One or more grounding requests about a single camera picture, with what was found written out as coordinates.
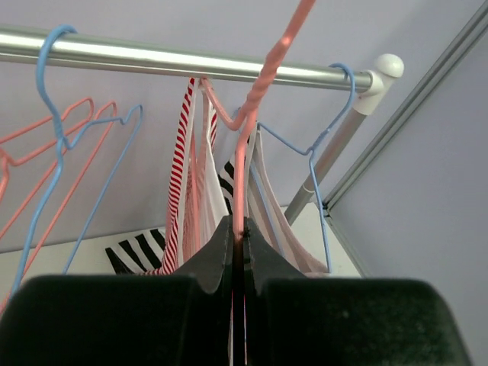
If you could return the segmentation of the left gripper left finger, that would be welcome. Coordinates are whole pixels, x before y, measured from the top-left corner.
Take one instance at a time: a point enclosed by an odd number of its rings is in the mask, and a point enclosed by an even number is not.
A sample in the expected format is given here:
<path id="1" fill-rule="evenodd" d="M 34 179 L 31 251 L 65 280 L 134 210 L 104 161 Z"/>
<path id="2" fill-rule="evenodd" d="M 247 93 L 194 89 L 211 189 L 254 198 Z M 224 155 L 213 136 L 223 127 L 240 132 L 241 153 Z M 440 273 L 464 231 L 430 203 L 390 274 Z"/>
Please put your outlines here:
<path id="1" fill-rule="evenodd" d="M 1 319 L 3 365 L 227 365 L 231 217 L 170 275 L 45 275 Z"/>

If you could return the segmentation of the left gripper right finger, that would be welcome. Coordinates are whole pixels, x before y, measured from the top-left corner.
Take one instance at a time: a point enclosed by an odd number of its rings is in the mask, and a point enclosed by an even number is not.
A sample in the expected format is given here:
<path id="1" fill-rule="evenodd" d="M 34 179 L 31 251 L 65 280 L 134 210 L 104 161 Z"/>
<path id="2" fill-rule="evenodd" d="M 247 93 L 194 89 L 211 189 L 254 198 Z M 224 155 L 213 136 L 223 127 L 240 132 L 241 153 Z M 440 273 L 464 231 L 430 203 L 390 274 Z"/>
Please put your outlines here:
<path id="1" fill-rule="evenodd" d="M 309 278 L 253 220 L 243 237 L 251 365 L 469 365 L 440 294 L 411 279 Z"/>

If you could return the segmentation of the red striped tank top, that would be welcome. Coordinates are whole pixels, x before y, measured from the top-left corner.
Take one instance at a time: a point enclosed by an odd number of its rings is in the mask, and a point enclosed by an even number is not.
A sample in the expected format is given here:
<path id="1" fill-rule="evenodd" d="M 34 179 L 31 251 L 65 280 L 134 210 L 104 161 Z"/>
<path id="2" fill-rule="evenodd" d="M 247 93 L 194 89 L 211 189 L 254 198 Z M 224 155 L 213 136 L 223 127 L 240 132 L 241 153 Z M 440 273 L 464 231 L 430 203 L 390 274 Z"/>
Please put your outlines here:
<path id="1" fill-rule="evenodd" d="M 214 162 L 217 113 L 191 78 L 178 120 L 169 183 L 165 345 L 170 365 L 228 365 L 232 218 Z"/>

